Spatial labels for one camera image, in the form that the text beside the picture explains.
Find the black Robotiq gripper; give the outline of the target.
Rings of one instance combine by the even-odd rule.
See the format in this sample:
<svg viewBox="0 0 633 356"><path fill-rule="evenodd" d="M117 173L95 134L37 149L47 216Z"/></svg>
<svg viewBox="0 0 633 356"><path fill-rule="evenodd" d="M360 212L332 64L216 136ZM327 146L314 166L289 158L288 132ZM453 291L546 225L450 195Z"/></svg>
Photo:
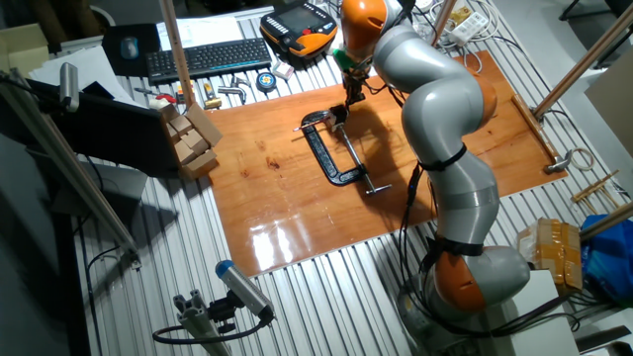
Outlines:
<svg viewBox="0 0 633 356"><path fill-rule="evenodd" d="M346 91L344 105L349 108L353 103L362 102L366 99L362 92L362 87L368 78L366 70L346 69L343 71L343 87Z"/></svg>

